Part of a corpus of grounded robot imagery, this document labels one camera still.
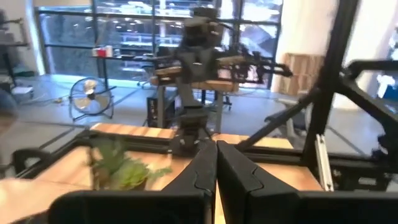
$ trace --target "white wall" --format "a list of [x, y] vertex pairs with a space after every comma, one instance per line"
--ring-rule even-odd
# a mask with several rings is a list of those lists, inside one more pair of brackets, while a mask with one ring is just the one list
[[[336, 6], [337, 0], [285, 0], [277, 62], [285, 53], [324, 55]], [[273, 78], [272, 91], [279, 80], [278, 75]]]
[[[325, 55], [337, 3], [337, 0], [285, 0], [277, 61], [281, 62], [287, 52]], [[357, 59], [386, 58], [389, 38], [397, 22], [397, 0], [362, 0], [344, 64]], [[364, 72], [357, 83], [364, 91], [375, 95], [376, 76], [373, 72]], [[279, 76], [273, 79], [273, 91], [277, 89], [279, 80]], [[342, 109], [358, 109], [345, 96], [337, 94], [333, 105]]]

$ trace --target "potted plant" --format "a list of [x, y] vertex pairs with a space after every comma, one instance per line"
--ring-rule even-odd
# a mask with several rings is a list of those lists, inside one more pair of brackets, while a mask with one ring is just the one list
[[[91, 143], [94, 147], [89, 157], [94, 189], [144, 190], [148, 180], [171, 172], [169, 167], [151, 170], [140, 159], [126, 156], [121, 139], [96, 138]], [[98, 149], [100, 159], [94, 158], [93, 149]]]

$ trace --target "fan grille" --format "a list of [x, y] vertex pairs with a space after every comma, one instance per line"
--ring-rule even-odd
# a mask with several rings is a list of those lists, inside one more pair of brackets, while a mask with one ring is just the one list
[[72, 86], [70, 98], [78, 112], [97, 115], [110, 107], [112, 94], [100, 79], [84, 78]]

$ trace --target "green plant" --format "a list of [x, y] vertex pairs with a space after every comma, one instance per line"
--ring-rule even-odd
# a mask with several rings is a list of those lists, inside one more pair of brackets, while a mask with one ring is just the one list
[[112, 190], [131, 190], [149, 179], [156, 179], [172, 170], [169, 167], [150, 170], [140, 159], [126, 157], [121, 139], [115, 141], [105, 138], [92, 141], [98, 149], [101, 159], [94, 161], [93, 169], [97, 171], [100, 188]]

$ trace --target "wooden tabletop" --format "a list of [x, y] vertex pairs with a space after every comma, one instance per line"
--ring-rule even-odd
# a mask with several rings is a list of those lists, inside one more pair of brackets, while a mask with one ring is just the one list
[[[174, 129], [162, 129], [162, 128], [148, 128], [140, 126], [131, 126], [125, 124], [107, 124], [97, 123], [91, 127], [91, 130], [101, 131], [104, 133], [111, 134], [128, 134], [131, 136], [147, 136], [155, 138], [166, 138], [172, 139], [174, 137]], [[237, 144], [242, 140], [247, 139], [249, 136], [241, 136], [237, 134], [215, 134], [213, 140], [224, 140], [230, 144]], [[263, 147], [278, 147], [281, 149], [293, 149], [293, 146], [287, 139], [282, 138], [262, 138], [255, 146]]]
[[[149, 80], [150, 84], [158, 85], [159, 81], [157, 77], [151, 77]], [[239, 90], [239, 84], [230, 81], [221, 80], [208, 80], [205, 82], [192, 83], [192, 88], [199, 90], [216, 90], [222, 92], [237, 92]]]
[[40, 180], [0, 180], [0, 223], [12, 223], [44, 212], [59, 196], [85, 189], [87, 187]]
[[[172, 138], [175, 133], [175, 130], [173, 129], [135, 127], [126, 126], [123, 124], [103, 123], [93, 126], [92, 129], [108, 133], [132, 135], [138, 134], [141, 136], [151, 136], [158, 138]], [[213, 139], [222, 139], [229, 143], [238, 143], [244, 138], [246, 138], [246, 136], [236, 136], [231, 134], [219, 134], [213, 137]], [[264, 138], [258, 143], [258, 145], [272, 147], [280, 146], [281, 150], [292, 150], [292, 146], [286, 139]], [[38, 175], [33, 182], [28, 182], [27, 184], [27, 182], [22, 180], [20, 183], [21, 187], [18, 187], [19, 185], [17, 184], [14, 184], [16, 187], [7, 183], [3, 184], [5, 187], [2, 187], [2, 191], [0, 191], [0, 205], [2, 205], [2, 207], [0, 207], [0, 220], [2, 221], [1, 218], [4, 216], [1, 213], [3, 212], [3, 209], [1, 208], [6, 208], [5, 210], [7, 211], [15, 210], [15, 213], [12, 215], [17, 217], [16, 219], [19, 219], [45, 210], [48, 205], [50, 205], [51, 202], [57, 198], [57, 195], [62, 195], [72, 190], [90, 188], [91, 177], [90, 169], [87, 166], [86, 150], [87, 148], [83, 146], [74, 148], [58, 162]], [[133, 158], [141, 158], [143, 162], [149, 165], [150, 169], [159, 169], [167, 166], [172, 168], [172, 173], [157, 179], [155, 182], [148, 182], [146, 185], [146, 190], [163, 189], [167, 184], [174, 180], [174, 178], [178, 176], [179, 173], [181, 173], [181, 171], [183, 171], [191, 161], [191, 159], [175, 158], [171, 155], [164, 154], [151, 154], [145, 152], [127, 153]], [[272, 175], [278, 177], [280, 180], [298, 190], [322, 190], [318, 182], [306, 167], [275, 164], [259, 165]], [[29, 202], [25, 203], [25, 201], [27, 201], [27, 197], [30, 196], [31, 198], [29, 199]], [[23, 203], [23, 206], [18, 207], [18, 203], [21, 202]], [[216, 224], [225, 223], [218, 190], [216, 194], [215, 215]]]

